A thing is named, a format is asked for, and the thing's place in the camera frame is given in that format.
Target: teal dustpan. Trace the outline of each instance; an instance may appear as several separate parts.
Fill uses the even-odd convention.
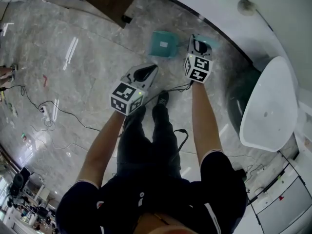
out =
[[[167,31],[154,31],[149,55],[173,58],[178,53],[179,37]]]

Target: marble floor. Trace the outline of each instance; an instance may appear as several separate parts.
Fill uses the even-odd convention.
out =
[[[13,24],[8,25],[5,36],[1,37],[0,64],[19,64],[12,85],[25,85],[28,96],[36,105],[47,100],[59,100],[59,108],[75,114],[84,125],[101,129],[113,112],[108,103],[110,87],[132,66],[148,61],[159,65],[151,96],[162,89],[188,82],[182,65],[186,46],[180,47],[173,59],[148,56],[154,30],[177,33],[181,41],[187,40],[191,33],[213,38],[220,47],[213,49],[214,68],[205,87],[216,115],[225,154],[235,169],[248,170],[248,178],[252,175],[246,182],[252,197],[254,190],[267,185],[280,172],[284,161],[276,153],[243,146],[230,123],[225,100],[228,84],[248,68],[247,61],[217,31],[168,0],[135,0],[127,14],[133,20],[121,29],[104,19],[42,0],[11,3],[1,22],[2,26],[3,23]],[[66,53],[73,38],[77,38],[78,43],[70,64],[64,70]],[[45,87],[43,76],[47,77]],[[17,114],[1,104],[1,144],[19,165],[35,172],[31,177],[35,183],[39,183],[38,175],[41,175],[45,186],[60,200],[75,182],[98,132],[84,128],[75,117],[61,111],[58,111],[55,127],[47,128],[42,121],[43,115],[26,96],[21,96],[19,87],[6,91],[5,96]],[[186,179],[198,180],[199,166],[191,124],[191,91],[172,92],[170,97],[168,107],[174,129],[185,128],[190,134],[180,153],[181,173]],[[151,117],[154,103],[148,104],[143,123],[148,138],[151,138],[154,128]],[[53,105],[46,105],[52,115]],[[22,141],[23,133],[27,136],[26,142]],[[180,144],[184,135],[178,133],[177,137]],[[293,137],[284,149],[288,156],[296,151]],[[116,154],[117,150],[105,172],[104,183],[116,172]],[[256,168],[260,169],[261,164],[266,166],[266,170],[257,175]]]

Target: white stripe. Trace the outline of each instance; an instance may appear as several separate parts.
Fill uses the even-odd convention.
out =
[[[69,48],[68,48],[68,50],[67,50],[66,57],[65,57],[66,62],[68,61],[69,55],[70,55],[70,53],[72,52],[72,49],[73,49],[73,46],[74,46],[75,41],[76,41],[76,37],[74,37],[74,38],[72,39],[72,42],[71,42],[70,45],[69,45]]]
[[[199,167],[201,167],[201,164],[203,163],[205,157],[207,157],[209,154],[212,154],[212,153],[215,153],[215,152],[222,152],[222,151],[220,149],[213,149],[213,150],[210,150],[210,151],[206,152],[206,154],[204,155],[204,157],[200,161]]]
[[[77,184],[77,183],[79,183],[79,182],[87,182],[87,183],[89,183],[89,184],[91,184],[91,185],[94,185],[97,189],[99,189],[98,186],[97,186],[97,184],[95,184],[94,182],[92,182],[92,181],[90,181],[90,180],[87,180],[87,179],[80,179],[80,180],[77,180],[75,184]]]
[[[227,123],[219,132],[219,137],[228,129],[229,124]]]
[[[73,57],[74,51],[75,51],[75,49],[76,49],[76,47],[77,47],[77,44],[78,44],[78,40],[79,40],[79,39],[76,39],[76,41],[75,41],[75,45],[74,45],[74,47],[73,47],[73,49],[72,49],[72,51],[71,51],[71,53],[70,53],[69,59],[68,59],[68,64],[70,63],[70,60],[71,60],[72,57]]]
[[[67,68],[67,62],[65,62],[63,70],[66,70],[66,68]]]
[[[55,117],[54,117],[54,121],[55,122],[57,121],[57,117],[58,117],[58,111],[59,111],[58,107],[59,107],[59,99],[58,99],[58,102],[57,102],[57,108],[55,110]]]
[[[208,212],[209,212],[209,214],[210,214],[211,219],[212,219],[213,222],[214,222],[214,226],[215,226],[216,232],[217,232],[218,234],[221,234],[221,229],[220,229],[220,226],[219,226],[219,224],[218,224],[218,220],[217,220],[217,218],[216,218],[216,216],[215,216],[215,213],[213,212],[213,209],[211,208],[211,206],[210,206],[209,203],[206,203],[205,206],[206,206],[206,208],[207,208],[207,210],[208,210]]]
[[[184,177],[190,170],[191,167],[186,168],[185,171],[181,173],[181,177]]]
[[[54,117],[55,117],[56,104],[57,104],[57,99],[55,98],[55,100],[54,100],[54,107],[53,107],[53,113],[52,113],[52,120],[53,121],[54,121]]]
[[[6,30],[8,29],[8,24],[7,23],[5,23],[4,25],[3,25],[3,36],[5,36],[5,33],[6,33]]]

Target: red object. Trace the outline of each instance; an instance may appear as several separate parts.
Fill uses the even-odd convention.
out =
[[[44,78],[44,84],[43,84],[43,87],[45,88],[45,85],[47,84],[47,76],[43,75],[43,78]]]

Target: wire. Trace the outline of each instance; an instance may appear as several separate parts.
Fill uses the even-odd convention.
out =
[[[43,121],[43,124],[47,127],[46,129],[40,129],[40,131],[54,131],[55,128],[56,128],[56,125],[53,121]]]
[[[184,133],[186,134],[185,139],[183,140],[183,142],[180,144],[179,148],[177,149],[176,154],[172,157],[170,162],[173,162],[173,160],[176,158],[176,156],[179,154],[179,152],[181,151],[182,146],[184,145],[184,143],[187,141],[187,139],[189,138],[189,134],[185,129],[177,129],[174,132],[180,132],[180,133]]]
[[[192,82],[191,83],[188,83],[188,84],[185,84],[185,85],[181,85],[181,86],[177,86],[177,87],[174,87],[172,89],[169,89],[169,90],[164,90],[164,91],[161,91],[160,93],[158,93],[157,95],[153,96],[152,98],[150,98],[147,102],[145,102],[143,104],[143,106],[145,106],[147,103],[149,103],[151,100],[153,100],[154,98],[156,98],[157,96],[160,96],[166,92],[171,92],[171,91],[179,91],[180,93],[182,93],[183,91],[186,91],[186,90],[189,90],[190,87],[192,86]]]
[[[250,171],[250,169],[253,167],[254,165],[249,165],[247,166],[247,169],[246,169],[246,173],[248,173]]]
[[[14,88],[14,87],[20,87],[20,94],[21,94],[22,96],[24,96],[24,95],[26,94],[26,96],[27,96],[28,100],[30,101],[30,103],[33,104],[33,106],[34,106],[36,109],[38,109],[39,112],[41,112],[41,113],[42,113],[42,111],[41,111],[41,106],[42,106],[43,104],[46,104],[46,103],[49,102],[49,103],[52,103],[54,106],[56,106],[56,105],[54,104],[54,102],[51,101],[51,100],[47,100],[47,101],[41,103],[39,106],[37,106],[37,105],[36,105],[35,103],[33,103],[33,102],[31,101],[31,99],[29,98],[29,96],[28,96],[28,94],[27,94],[27,90],[26,90],[26,86],[25,86],[25,85],[15,85],[15,86],[12,86],[12,87],[9,87],[9,88],[6,88],[6,89],[11,89],[11,88]],[[100,130],[98,130],[98,129],[95,129],[95,128],[93,128],[93,127],[87,127],[87,126],[83,125],[82,122],[78,119],[78,117],[77,117],[76,115],[74,115],[74,114],[72,114],[72,113],[70,113],[70,112],[61,110],[58,106],[56,106],[56,108],[59,109],[61,112],[65,113],[65,114],[69,114],[69,115],[74,116],[74,117],[78,120],[78,122],[79,122],[83,127],[100,132]]]
[[[258,168],[259,168],[260,166],[262,166],[263,169],[265,168],[265,166],[264,166],[263,164],[260,164],[260,165],[257,166],[257,168],[255,168],[255,169],[253,169],[252,171],[250,171],[250,173],[249,173],[249,174],[250,174],[250,177],[249,177],[249,179],[247,179],[247,180],[245,181],[245,183],[247,183],[247,181],[249,181],[249,180],[253,177],[252,172],[254,172],[255,170],[258,170]]]
[[[237,157],[249,157],[249,158],[252,158],[254,161],[256,161],[255,159],[254,159],[254,157],[252,157],[252,156],[250,156],[250,155],[246,155],[246,154],[243,154],[243,155],[238,155],[238,156],[227,156],[227,157],[231,157],[231,158],[237,158]]]
[[[149,102],[150,102],[151,100],[153,100],[155,97],[157,97],[157,96],[159,96],[159,95],[161,95],[161,94],[163,94],[163,93],[171,92],[171,91],[179,91],[179,92],[182,93],[183,91],[189,90],[190,87],[192,86],[192,83],[193,83],[193,81],[191,81],[190,83],[185,84],[185,85],[177,86],[177,87],[174,87],[174,88],[172,88],[172,89],[162,91],[162,92],[160,92],[159,94],[157,94],[157,95],[153,96],[152,98],[150,98],[146,103],[144,103],[143,106],[145,106],[147,103],[149,103]],[[39,112],[42,113],[42,111],[41,111],[41,106],[42,106],[43,104],[46,104],[46,103],[49,102],[49,103],[53,104],[53,105],[54,105],[57,109],[59,109],[61,112],[65,113],[65,114],[69,114],[69,115],[74,116],[74,117],[78,120],[78,122],[79,122],[84,128],[87,128],[87,129],[91,129],[91,130],[100,132],[99,129],[96,129],[96,128],[93,128],[93,127],[87,127],[87,126],[85,126],[85,125],[79,120],[79,118],[78,118],[76,115],[74,115],[73,113],[70,113],[70,112],[61,110],[61,109],[60,109],[58,106],[56,106],[55,103],[54,103],[53,101],[51,101],[51,100],[47,100],[47,101],[41,103],[39,106],[37,106],[37,105],[36,105],[35,103],[33,103],[32,100],[29,98],[25,85],[15,85],[15,86],[12,86],[12,87],[9,87],[9,88],[3,88],[3,90],[15,88],[15,87],[20,87],[20,94],[21,94],[22,96],[24,96],[24,95],[26,94],[26,96],[27,96],[28,100],[30,101],[30,103],[33,104],[33,106],[34,106],[37,110],[39,110]],[[46,123],[46,122],[44,122],[43,124],[44,124],[46,127],[51,127],[51,126],[52,126],[52,125],[48,125],[48,123]]]
[[[43,130],[43,129],[37,130],[37,129],[34,128],[32,125],[31,125],[31,127],[32,127],[37,133],[40,132],[40,131],[50,131],[49,129],[47,129],[47,130]],[[88,151],[87,149],[85,149],[85,148],[83,148],[82,146],[79,146],[79,145],[77,145],[77,144],[75,144],[75,143],[70,143],[67,147],[56,147],[51,136],[50,136],[50,138],[51,138],[52,145],[53,145],[53,147],[54,147],[55,149],[65,150],[65,149],[69,148],[71,145],[75,145],[75,146],[78,146],[78,147],[82,148],[82,149],[85,150],[85,151]],[[46,150],[47,150],[46,144],[45,144],[41,139],[38,139],[37,137],[35,137],[35,139],[37,139],[38,141],[41,141],[41,142],[44,144],[44,146],[45,146],[45,148],[46,148],[44,151],[46,151]]]

